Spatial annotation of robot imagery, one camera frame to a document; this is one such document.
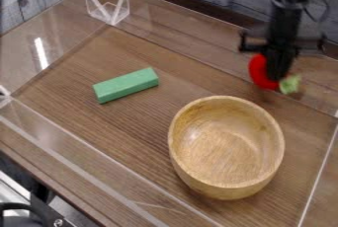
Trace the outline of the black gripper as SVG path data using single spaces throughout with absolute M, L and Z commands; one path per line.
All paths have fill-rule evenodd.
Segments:
M 303 13 L 309 13 L 308 2 L 309 0 L 273 0 L 269 22 L 241 31 L 240 51 L 268 51 L 268 76 L 273 81 L 280 81 L 289 72 L 296 58 L 293 48 L 297 51 L 324 50 L 325 33 L 319 30 L 300 30 Z

